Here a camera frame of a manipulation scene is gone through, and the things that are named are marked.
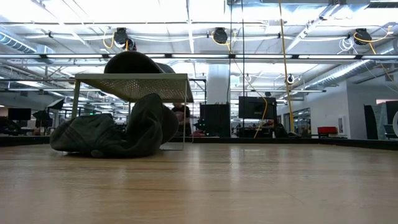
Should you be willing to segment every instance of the ceiling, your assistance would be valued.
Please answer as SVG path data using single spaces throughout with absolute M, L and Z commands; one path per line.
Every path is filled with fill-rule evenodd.
M 218 45 L 211 38 L 216 27 L 223 27 L 228 35 L 235 34 L 235 37 L 229 38 L 231 53 L 281 54 L 279 6 L 262 2 L 267 1 L 243 0 L 242 10 L 240 0 L 234 1 L 232 6 L 224 0 L 46 0 L 42 1 L 43 7 L 35 4 L 34 0 L 6 0 L 0 3 L 0 32 L 7 32 L 27 45 L 47 46 L 57 54 L 116 54 L 122 50 L 115 45 L 108 49 L 103 42 L 111 45 L 112 33 L 118 27 L 125 27 L 137 50 L 145 54 L 228 54 L 226 45 Z M 366 28 L 377 39 L 384 37 L 387 27 L 391 26 L 392 33 L 375 43 L 376 48 L 394 38 L 398 31 L 397 8 L 367 8 L 369 1 L 348 1 L 357 4 L 335 6 L 325 4 L 325 1 L 287 2 L 290 4 L 282 4 L 282 17 L 289 54 L 355 54 L 352 48 L 343 50 L 341 45 L 348 34 L 355 33 L 356 28 Z M 327 16 L 319 21 L 320 15 Z M 358 54 L 369 54 L 368 45 L 354 47 Z M 0 44 L 0 53 L 20 54 L 3 44 Z M 154 60 L 169 64 L 177 73 L 188 73 L 191 78 L 198 79 L 206 78 L 209 65 L 229 63 L 227 60 Z M 23 66 L 34 74 L 45 73 L 45 67 L 33 60 L 15 59 L 8 62 Z M 54 79 L 73 77 L 76 73 L 102 73 L 106 64 L 105 60 L 73 62 L 79 66 L 71 66 L 72 61 L 69 60 L 57 62 L 58 65 L 46 65 Z M 297 82 L 305 83 L 339 63 L 344 62 L 295 62 L 287 65 L 287 71 L 300 77 Z M 232 88 L 243 84 L 242 67 L 240 61 L 231 65 L 231 75 L 240 77 L 239 83 L 233 83 Z M 284 64 L 281 61 L 248 61 L 245 73 L 249 74 L 254 87 L 278 89 L 284 86 Z M 24 75 L 33 78 L 34 74 Z M 9 78 L 6 73 L 0 75 Z M 59 85 L 73 88 L 68 83 Z M 192 83 L 192 87 L 198 88 L 197 85 Z M 239 95 L 241 93 L 233 93 L 232 99 Z M 195 92 L 195 96 L 204 98 L 204 93 Z

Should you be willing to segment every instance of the wooden floor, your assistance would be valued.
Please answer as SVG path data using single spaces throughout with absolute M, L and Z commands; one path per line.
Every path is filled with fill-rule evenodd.
M 0 148 L 0 223 L 398 223 L 398 152 L 192 144 L 145 159 Z

